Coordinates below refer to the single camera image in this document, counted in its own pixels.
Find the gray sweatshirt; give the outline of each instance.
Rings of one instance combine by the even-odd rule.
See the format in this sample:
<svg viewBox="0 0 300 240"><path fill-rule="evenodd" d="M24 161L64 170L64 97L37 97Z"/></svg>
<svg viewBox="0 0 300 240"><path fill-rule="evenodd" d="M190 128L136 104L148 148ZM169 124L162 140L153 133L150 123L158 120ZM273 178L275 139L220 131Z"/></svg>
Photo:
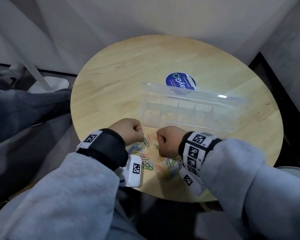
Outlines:
<svg viewBox="0 0 300 240"><path fill-rule="evenodd" d="M243 238L300 239L300 178L266 165L251 144L216 144L199 176ZM99 161L70 153L22 199L0 239L144 239L114 211L118 185Z"/></svg>

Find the hand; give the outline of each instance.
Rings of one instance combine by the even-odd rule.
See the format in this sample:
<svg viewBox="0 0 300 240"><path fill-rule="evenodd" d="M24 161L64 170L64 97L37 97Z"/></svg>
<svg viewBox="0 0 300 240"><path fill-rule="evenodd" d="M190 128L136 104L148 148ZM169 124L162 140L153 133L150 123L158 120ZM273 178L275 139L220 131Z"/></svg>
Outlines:
<svg viewBox="0 0 300 240"><path fill-rule="evenodd" d="M186 133L187 131L176 126L167 126L159 129L157 131L159 155L162 157L178 155L179 145Z"/></svg>
<svg viewBox="0 0 300 240"><path fill-rule="evenodd" d="M118 133L124 140L126 146L136 142L143 142L145 139L142 134L143 132L140 121L136 119L125 118L119 120L111 125L109 129Z"/></svg>

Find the pile of paper clips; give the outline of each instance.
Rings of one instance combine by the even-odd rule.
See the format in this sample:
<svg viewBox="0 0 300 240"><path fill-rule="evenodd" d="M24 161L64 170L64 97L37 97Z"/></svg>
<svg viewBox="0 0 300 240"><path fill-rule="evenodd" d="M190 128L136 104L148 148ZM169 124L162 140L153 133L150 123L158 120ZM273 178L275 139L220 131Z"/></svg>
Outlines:
<svg viewBox="0 0 300 240"><path fill-rule="evenodd" d="M181 163L181 157L179 155L172 156L171 158L168 157L161 157L161 156L155 156L151 161L149 158L149 154L145 153L145 148L150 147L151 139L149 135L144 135L144 141L143 143L135 143L132 145L132 147L128 150L128 154L134 154L138 155L142 159L143 168L147 170L153 170L154 168L163 171L164 167L167 165L168 170L170 171L169 176L166 178L166 181L169 181L172 179L181 169L182 163ZM159 149L158 144L154 144L156 149ZM155 165L155 162L160 162L161 165Z"/></svg>

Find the person's left hand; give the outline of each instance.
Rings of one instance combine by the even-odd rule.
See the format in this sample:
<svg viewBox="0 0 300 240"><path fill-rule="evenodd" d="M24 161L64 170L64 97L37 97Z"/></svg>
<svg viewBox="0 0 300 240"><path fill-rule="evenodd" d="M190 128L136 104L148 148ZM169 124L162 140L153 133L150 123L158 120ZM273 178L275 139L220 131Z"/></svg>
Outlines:
<svg viewBox="0 0 300 240"><path fill-rule="evenodd" d="M119 120L111 125L109 129L118 133L124 140L126 146L136 142L143 142L145 139L142 134L141 123L136 119L125 118Z"/></svg>

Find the table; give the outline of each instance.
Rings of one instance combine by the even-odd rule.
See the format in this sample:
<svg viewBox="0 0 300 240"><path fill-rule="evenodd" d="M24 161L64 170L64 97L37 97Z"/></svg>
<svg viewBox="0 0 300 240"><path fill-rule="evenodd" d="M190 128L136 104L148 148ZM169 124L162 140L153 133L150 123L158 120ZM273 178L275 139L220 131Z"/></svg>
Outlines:
<svg viewBox="0 0 300 240"><path fill-rule="evenodd" d="M173 72L192 76L198 91L251 100L238 111L238 130L229 137L251 143L266 154L267 164L275 164L283 141L283 125L267 86L232 55L198 40L169 35L141 36L115 43L84 65L71 96L72 120L80 140L122 118L140 120L142 84L165 84L165 78ZM151 138L149 158L152 159L158 155L153 146L157 129L143 127L143 130ZM192 197L179 176L169 181L166 177L166 172L156 168L142 169L143 185L137 190L181 202L215 200L208 190Z"/></svg>

